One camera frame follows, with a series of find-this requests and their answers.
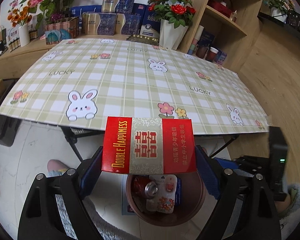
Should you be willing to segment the blue cardboard box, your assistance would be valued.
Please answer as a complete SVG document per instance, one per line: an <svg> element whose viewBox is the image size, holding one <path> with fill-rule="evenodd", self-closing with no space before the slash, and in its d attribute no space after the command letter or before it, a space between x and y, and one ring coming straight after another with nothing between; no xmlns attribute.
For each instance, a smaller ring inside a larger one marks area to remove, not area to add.
<svg viewBox="0 0 300 240"><path fill-rule="evenodd" d="M181 203L181 179L177 177L177 185L175 191L175 205L180 205Z"/></svg>

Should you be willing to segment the floral white plastic package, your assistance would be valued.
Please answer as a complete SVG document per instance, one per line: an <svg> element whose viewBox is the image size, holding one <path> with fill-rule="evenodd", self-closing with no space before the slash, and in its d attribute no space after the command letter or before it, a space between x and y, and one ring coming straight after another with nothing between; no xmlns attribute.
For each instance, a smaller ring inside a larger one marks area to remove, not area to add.
<svg viewBox="0 0 300 240"><path fill-rule="evenodd" d="M146 209L151 212L170 214L175 206L175 191L177 177L175 175L153 175L149 179L158 186L158 194L153 199L148 199Z"/></svg>

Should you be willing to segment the red cigarette pack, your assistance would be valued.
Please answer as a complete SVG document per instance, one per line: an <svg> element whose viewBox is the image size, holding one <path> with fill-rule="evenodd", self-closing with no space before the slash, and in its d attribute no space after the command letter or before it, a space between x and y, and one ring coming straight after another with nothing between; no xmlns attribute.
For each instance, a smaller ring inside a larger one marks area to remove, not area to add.
<svg viewBox="0 0 300 240"><path fill-rule="evenodd" d="M191 120L108 117L102 170L134 175L196 172Z"/></svg>

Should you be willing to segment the brown plastic trash bin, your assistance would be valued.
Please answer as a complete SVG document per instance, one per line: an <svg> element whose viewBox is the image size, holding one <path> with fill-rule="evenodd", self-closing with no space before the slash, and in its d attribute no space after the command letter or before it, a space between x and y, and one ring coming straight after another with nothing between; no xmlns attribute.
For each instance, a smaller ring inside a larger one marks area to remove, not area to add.
<svg viewBox="0 0 300 240"><path fill-rule="evenodd" d="M203 205L206 189L199 173L135 176L126 181L130 208L156 226L177 226L194 217Z"/></svg>

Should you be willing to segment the green plaid bunny tablecloth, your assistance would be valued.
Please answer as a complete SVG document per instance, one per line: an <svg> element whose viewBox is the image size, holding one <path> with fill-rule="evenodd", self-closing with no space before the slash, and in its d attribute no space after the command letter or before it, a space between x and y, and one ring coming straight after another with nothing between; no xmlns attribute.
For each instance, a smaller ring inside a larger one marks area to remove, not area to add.
<svg viewBox="0 0 300 240"><path fill-rule="evenodd" d="M64 40L17 81L0 114L104 130L110 116L190 119L198 135L268 131L238 75L175 50L130 41Z"/></svg>

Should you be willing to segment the red cup on shelf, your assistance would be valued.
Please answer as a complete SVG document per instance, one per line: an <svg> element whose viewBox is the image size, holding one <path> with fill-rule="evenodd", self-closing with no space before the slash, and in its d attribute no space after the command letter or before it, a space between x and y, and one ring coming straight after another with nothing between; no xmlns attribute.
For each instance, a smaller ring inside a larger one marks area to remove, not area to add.
<svg viewBox="0 0 300 240"><path fill-rule="evenodd" d="M213 62L215 57L217 56L218 52L219 52L218 49L210 47L209 51L207 52L206 58L205 58L206 61Z"/></svg>

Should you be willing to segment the stack of pastel cups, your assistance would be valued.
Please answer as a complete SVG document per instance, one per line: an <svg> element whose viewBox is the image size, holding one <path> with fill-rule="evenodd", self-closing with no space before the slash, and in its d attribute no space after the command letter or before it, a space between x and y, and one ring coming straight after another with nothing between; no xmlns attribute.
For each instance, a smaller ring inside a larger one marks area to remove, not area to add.
<svg viewBox="0 0 300 240"><path fill-rule="evenodd" d="M190 48L189 48L187 54L192 55L195 52L195 50L197 48L197 43L200 40L203 30L204 30L204 27L202 25L199 25L197 28L197 31L194 35L194 38L191 42L191 45L190 45Z"/></svg>

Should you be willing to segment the white flower pot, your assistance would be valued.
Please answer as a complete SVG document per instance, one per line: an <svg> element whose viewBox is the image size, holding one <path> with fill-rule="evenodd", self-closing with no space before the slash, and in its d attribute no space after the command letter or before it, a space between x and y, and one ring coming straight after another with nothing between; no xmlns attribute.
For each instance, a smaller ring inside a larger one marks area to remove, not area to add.
<svg viewBox="0 0 300 240"><path fill-rule="evenodd" d="M166 49L177 50L188 28L188 26L183 27L182 25L178 28L174 28L173 23L161 19L159 46Z"/></svg>

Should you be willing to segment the dark blue gift box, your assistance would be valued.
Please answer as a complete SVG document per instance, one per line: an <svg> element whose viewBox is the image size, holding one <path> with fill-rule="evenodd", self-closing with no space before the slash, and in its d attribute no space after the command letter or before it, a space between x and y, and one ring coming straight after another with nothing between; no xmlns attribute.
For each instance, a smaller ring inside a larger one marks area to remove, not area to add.
<svg viewBox="0 0 300 240"><path fill-rule="evenodd" d="M85 12L82 15L82 33L87 35L115 34L117 14L107 12Z"/></svg>

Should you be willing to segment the red gift basket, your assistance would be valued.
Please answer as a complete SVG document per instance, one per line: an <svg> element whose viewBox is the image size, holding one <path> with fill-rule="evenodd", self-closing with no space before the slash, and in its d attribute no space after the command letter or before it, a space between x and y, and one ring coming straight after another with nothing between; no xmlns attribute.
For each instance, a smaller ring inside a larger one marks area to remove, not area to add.
<svg viewBox="0 0 300 240"><path fill-rule="evenodd" d="M209 0L208 6L217 10L227 18L230 18L233 12L232 0Z"/></svg>

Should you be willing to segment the red rose bouquet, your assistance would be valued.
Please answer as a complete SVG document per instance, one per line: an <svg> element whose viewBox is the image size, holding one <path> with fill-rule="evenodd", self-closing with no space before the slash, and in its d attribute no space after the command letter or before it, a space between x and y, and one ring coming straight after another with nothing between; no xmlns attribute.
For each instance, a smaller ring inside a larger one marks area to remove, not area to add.
<svg viewBox="0 0 300 240"><path fill-rule="evenodd" d="M156 20L173 24L174 29L190 26L196 13L193 0L148 0L148 10Z"/></svg>

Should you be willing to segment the white vase orange flowers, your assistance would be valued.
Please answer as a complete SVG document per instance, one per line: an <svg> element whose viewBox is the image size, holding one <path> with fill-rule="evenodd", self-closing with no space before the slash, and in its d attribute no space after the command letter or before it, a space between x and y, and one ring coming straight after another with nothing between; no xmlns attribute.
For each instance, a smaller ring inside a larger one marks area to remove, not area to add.
<svg viewBox="0 0 300 240"><path fill-rule="evenodd" d="M20 46L24 47L30 42L29 23L32 15L30 7L25 6L20 9L14 8L8 12L7 20L11 22L12 27L18 27Z"/></svg>

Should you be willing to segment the black folding table frame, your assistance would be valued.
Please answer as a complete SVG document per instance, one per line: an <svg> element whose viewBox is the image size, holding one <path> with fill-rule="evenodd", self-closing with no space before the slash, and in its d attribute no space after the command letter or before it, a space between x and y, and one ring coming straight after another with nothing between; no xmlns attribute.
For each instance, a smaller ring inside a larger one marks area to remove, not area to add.
<svg viewBox="0 0 300 240"><path fill-rule="evenodd" d="M72 150L74 151L77 158L80 160L80 162L83 161L82 156L80 155L76 143L78 138L83 137L90 137L95 135L104 135L104 131L99 130L90 130L90 129L82 129L82 128L72 128L72 127L66 127L61 126L60 127L66 141L71 146ZM150 131L138 131L138 132L131 132L131 135L133 136L133 139L131 142L136 142L136 150L154 150L155 145L157 143L157 133L156 132L150 132ZM210 158L214 158L215 156L219 156L219 154L222 152L222 150L226 149L233 141L235 141L239 137L238 134L234 134L231 136L231 138L220 148L212 152L211 154L207 154Z"/></svg>

